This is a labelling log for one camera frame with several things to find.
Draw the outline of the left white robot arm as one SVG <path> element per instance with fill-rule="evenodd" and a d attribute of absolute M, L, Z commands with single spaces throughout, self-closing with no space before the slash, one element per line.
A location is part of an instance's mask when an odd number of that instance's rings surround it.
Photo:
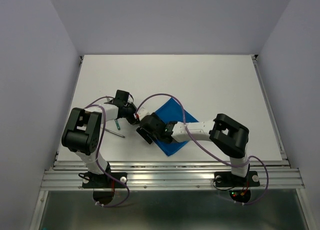
<path fill-rule="evenodd" d="M 111 174 L 107 172 L 109 163 L 98 151 L 102 143 L 108 121 L 124 118 L 131 125 L 137 125 L 134 114 L 137 110 L 129 92 L 117 90 L 114 97 L 104 103 L 95 100 L 85 108 L 73 108 L 64 128 L 61 144 L 75 153 L 85 163 L 88 172 L 94 174 L 94 181 L 101 187 L 108 186 Z"/>

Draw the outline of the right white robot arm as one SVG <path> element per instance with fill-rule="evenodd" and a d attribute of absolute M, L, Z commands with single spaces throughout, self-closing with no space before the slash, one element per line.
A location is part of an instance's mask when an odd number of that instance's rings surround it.
<path fill-rule="evenodd" d="M 230 158 L 230 179 L 241 185 L 248 179 L 249 163 L 247 143 L 249 129 L 225 114 L 205 122 L 165 123 L 156 113 L 137 113 L 137 132 L 148 142 L 159 141 L 166 144 L 186 141 L 211 141 Z"/>

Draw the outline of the blue cloth napkin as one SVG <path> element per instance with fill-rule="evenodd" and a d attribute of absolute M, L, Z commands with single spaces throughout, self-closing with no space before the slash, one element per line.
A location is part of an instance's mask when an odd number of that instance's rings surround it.
<path fill-rule="evenodd" d="M 177 134 L 179 130 L 186 135 L 186 141 L 177 142 L 172 140 L 171 143 L 165 143 L 161 140 L 155 140 L 155 144 L 164 152 L 166 156 L 172 156 L 183 148 L 191 139 L 184 130 L 183 114 L 180 104 L 173 98 L 170 98 L 160 108 L 155 111 L 155 114 L 166 124 L 171 123 L 169 130 L 173 129 L 173 123 L 178 122 L 177 130 L 173 132 Z"/>

